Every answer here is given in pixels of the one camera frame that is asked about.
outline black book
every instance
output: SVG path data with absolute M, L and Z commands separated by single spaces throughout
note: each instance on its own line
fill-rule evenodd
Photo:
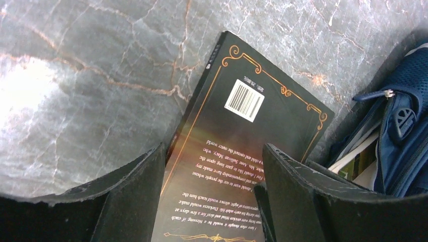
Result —
M 221 34 L 169 150 L 152 241 L 264 241 L 262 148 L 298 161 L 334 113 L 230 32 Z

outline marble surface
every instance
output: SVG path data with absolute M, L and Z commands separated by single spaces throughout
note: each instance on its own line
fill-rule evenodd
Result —
M 335 113 L 310 155 L 361 117 L 426 35 L 426 1 L 0 0 L 0 192 L 88 182 L 168 143 L 230 30 Z

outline barcode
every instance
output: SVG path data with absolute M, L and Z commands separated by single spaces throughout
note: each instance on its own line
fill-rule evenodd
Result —
M 236 80 L 232 92 L 226 101 L 225 109 L 253 122 L 264 96 L 247 84 Z

